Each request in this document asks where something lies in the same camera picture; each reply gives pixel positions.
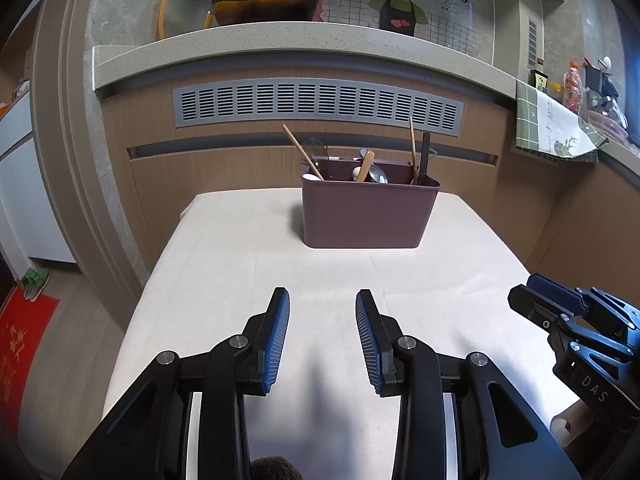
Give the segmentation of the right hand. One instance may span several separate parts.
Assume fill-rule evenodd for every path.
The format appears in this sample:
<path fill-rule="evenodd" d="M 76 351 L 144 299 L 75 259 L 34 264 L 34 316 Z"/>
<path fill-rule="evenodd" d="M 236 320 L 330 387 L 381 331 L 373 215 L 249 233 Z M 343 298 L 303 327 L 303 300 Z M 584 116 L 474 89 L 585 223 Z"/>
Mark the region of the right hand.
<path fill-rule="evenodd" d="M 599 414 L 584 401 L 578 400 L 566 410 L 552 417 L 550 432 L 563 450 L 577 440 L 595 441 L 602 437 L 605 426 Z"/>

